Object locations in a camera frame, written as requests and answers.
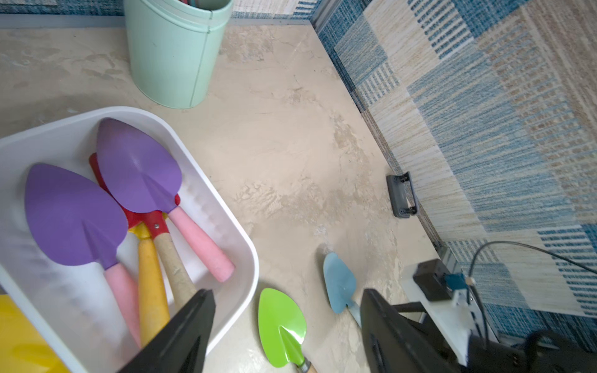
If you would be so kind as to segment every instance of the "beige surface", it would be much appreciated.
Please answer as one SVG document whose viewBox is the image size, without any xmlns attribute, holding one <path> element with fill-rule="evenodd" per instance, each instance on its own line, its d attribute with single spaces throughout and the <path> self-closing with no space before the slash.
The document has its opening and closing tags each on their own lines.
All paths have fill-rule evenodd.
<svg viewBox="0 0 597 373">
<path fill-rule="evenodd" d="M 353 270 L 355 299 L 373 287 L 391 303 L 407 300 L 401 268 L 436 257 L 417 219 L 393 217 L 389 167 L 310 26 L 230 27 L 210 93 L 189 110 L 134 86 L 121 29 L 0 30 L 0 82 L 0 136 L 114 105 L 164 118 L 255 243 L 257 292 L 278 288 L 301 307 L 319 372 L 368 372 L 356 323 L 329 307 L 327 251 Z M 256 319 L 253 302 L 205 372 L 294 371 L 267 363 Z"/>
</svg>

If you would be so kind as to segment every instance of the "black clip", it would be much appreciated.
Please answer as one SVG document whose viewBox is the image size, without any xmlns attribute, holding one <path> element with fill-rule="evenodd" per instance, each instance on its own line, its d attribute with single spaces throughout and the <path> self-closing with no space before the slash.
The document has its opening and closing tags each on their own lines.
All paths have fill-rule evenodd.
<svg viewBox="0 0 597 373">
<path fill-rule="evenodd" d="M 402 175 L 388 175 L 386 181 L 394 216 L 397 218 L 410 218 L 411 215 L 416 215 L 419 211 L 418 199 L 417 195 L 414 193 L 413 180 L 410 176 L 410 172 L 406 172 Z M 414 206 L 408 204 L 407 190 L 405 186 L 407 181 L 413 193 Z"/>
</svg>

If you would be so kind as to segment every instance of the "blue striped wall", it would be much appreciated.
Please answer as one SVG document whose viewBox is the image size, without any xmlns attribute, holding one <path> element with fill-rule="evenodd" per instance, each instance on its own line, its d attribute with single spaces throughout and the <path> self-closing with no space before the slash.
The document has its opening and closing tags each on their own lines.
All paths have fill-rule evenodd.
<svg viewBox="0 0 597 373">
<path fill-rule="evenodd" d="M 11 14 L 66 14 L 79 16 L 123 16 L 122 0 L 26 0 L 18 4 L 0 4 L 0 13 Z M 255 0 L 255 9 L 263 0 Z M 300 19 L 310 20 L 322 0 L 299 0 L 288 14 L 261 13 L 259 11 L 233 11 L 233 18 L 250 19 Z"/>
<path fill-rule="evenodd" d="M 591 0 L 342 0 L 319 31 L 456 268 L 509 240 L 597 269 L 596 24 Z M 475 267 L 497 331 L 597 351 L 597 276 L 517 249 Z"/>
</svg>

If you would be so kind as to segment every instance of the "cable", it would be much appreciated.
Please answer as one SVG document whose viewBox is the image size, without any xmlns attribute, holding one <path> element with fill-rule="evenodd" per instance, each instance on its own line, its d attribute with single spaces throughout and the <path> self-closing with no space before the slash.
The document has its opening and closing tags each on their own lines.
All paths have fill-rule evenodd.
<svg viewBox="0 0 597 373">
<path fill-rule="evenodd" d="M 485 307 L 483 306 L 483 303 L 481 302 L 481 297 L 479 296 L 479 292 L 477 291 L 477 288 L 475 286 L 475 282 L 472 279 L 473 278 L 473 268 L 475 267 L 475 262 L 477 261 L 477 257 L 479 256 L 479 253 L 481 252 L 481 250 L 483 250 L 484 248 L 488 247 L 489 245 L 492 245 L 494 243 L 508 243 L 510 245 L 516 245 L 516 246 L 522 246 L 522 247 L 526 247 L 529 249 L 533 249 L 533 250 L 537 250 L 540 251 L 544 254 L 549 254 L 555 258 L 567 261 L 570 264 L 573 264 L 575 266 L 579 266 L 580 268 L 587 270 L 591 273 L 594 273 L 597 275 L 597 270 L 594 270 L 592 268 L 589 268 L 587 266 L 585 266 L 584 264 L 580 264 L 578 262 L 575 262 L 572 259 L 568 259 L 566 257 L 563 257 L 561 255 L 558 254 L 554 254 L 552 252 L 549 252 L 547 250 L 538 248 L 536 246 L 532 246 L 532 245 L 527 245 L 525 243 L 520 243 L 520 242 L 514 242 L 514 241 L 490 241 L 487 242 L 483 245 L 481 245 L 481 247 L 479 247 L 477 249 L 477 251 L 475 252 L 475 255 L 473 256 L 473 260 L 470 262 L 470 268 L 469 268 L 469 280 L 467 281 L 467 283 L 469 283 L 469 287 L 466 291 L 466 301 L 467 303 L 470 305 L 470 291 L 472 291 L 473 296 L 475 297 L 475 301 L 479 304 L 479 310 L 481 311 L 481 315 L 483 316 L 483 324 L 485 325 L 484 329 L 485 329 L 485 349 L 487 349 L 487 347 L 489 346 L 489 333 L 488 333 L 488 327 L 487 327 L 487 316 L 485 314 Z"/>
</svg>

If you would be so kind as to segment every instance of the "wooden handle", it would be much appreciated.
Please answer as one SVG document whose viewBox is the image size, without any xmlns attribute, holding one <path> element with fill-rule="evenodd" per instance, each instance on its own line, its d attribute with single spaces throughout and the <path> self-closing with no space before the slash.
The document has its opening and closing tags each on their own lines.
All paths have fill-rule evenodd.
<svg viewBox="0 0 597 373">
<path fill-rule="evenodd" d="M 164 278 L 151 238 L 139 240 L 139 319 L 141 347 L 145 347 L 170 320 Z"/>
<path fill-rule="evenodd" d="M 184 269 L 183 262 L 174 247 L 170 233 L 162 233 L 153 239 L 153 243 L 155 243 L 155 248 L 158 250 L 159 257 L 164 265 L 174 295 L 176 309 L 180 310 L 195 295 L 197 289 L 195 289 L 189 274 Z"/>
</svg>

